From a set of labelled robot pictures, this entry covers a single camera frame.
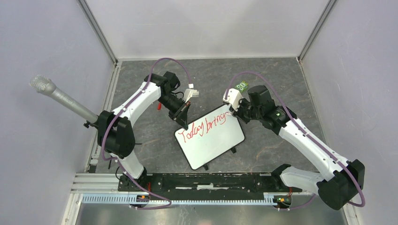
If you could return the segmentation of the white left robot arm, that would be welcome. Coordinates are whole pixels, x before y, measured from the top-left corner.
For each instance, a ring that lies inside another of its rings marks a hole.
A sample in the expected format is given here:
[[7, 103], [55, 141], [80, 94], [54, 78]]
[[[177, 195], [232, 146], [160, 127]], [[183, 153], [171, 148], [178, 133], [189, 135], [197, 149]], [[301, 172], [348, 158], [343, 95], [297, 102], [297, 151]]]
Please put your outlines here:
[[174, 94], [179, 86], [180, 81], [174, 73], [166, 72], [163, 76], [148, 75], [126, 102], [111, 112], [103, 111], [98, 117], [97, 141], [103, 160], [107, 160], [105, 153], [110, 154], [110, 159], [116, 160], [130, 177], [129, 184], [136, 191], [146, 188], [147, 177], [143, 175], [146, 172], [145, 167], [134, 152], [134, 124], [153, 102], [158, 101], [169, 110], [168, 116], [187, 130], [190, 102]]

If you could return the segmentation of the small white whiteboard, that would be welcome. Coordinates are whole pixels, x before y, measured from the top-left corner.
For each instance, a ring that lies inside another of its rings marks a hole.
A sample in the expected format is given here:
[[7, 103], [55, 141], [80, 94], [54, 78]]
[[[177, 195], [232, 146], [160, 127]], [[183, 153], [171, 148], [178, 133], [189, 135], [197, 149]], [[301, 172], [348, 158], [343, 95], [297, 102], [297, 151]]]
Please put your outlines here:
[[221, 105], [197, 118], [186, 130], [176, 130], [174, 137], [192, 170], [204, 167], [245, 140], [229, 105]]

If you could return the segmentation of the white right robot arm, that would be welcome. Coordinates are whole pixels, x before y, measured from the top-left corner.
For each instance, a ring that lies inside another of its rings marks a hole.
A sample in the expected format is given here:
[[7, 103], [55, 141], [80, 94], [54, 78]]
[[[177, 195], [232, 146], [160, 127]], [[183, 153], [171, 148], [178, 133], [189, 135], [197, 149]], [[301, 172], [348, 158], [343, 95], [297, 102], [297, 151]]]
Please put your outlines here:
[[264, 85], [248, 91], [249, 98], [237, 89], [226, 90], [223, 101], [232, 115], [244, 123], [259, 121], [266, 129], [293, 145], [318, 170], [310, 172], [283, 164], [272, 172], [271, 186], [276, 191], [287, 187], [315, 194], [330, 208], [340, 210], [346, 204], [364, 206], [362, 193], [365, 166], [350, 161], [316, 137], [288, 107], [276, 105]]

